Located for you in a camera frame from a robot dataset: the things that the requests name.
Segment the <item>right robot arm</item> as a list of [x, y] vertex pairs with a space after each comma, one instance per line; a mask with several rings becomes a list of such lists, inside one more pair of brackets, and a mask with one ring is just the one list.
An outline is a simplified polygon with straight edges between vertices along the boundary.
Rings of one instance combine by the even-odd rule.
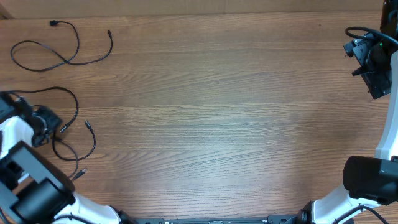
[[299, 139], [310, 149], [309, 164], [324, 176], [345, 166], [338, 186], [309, 202], [299, 223], [347, 223], [354, 216], [397, 201], [397, 2], [385, 1], [379, 30], [328, 24], [331, 37], [348, 35], [344, 52], [318, 52], [315, 96], [360, 114], [357, 123], [323, 108], [309, 117]]

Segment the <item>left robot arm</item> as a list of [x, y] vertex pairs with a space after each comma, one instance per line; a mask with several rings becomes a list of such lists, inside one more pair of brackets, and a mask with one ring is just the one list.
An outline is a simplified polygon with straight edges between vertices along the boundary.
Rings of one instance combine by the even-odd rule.
[[1, 93], [1, 218], [5, 223], [134, 223], [76, 193], [72, 178], [36, 150], [61, 119], [15, 93]]

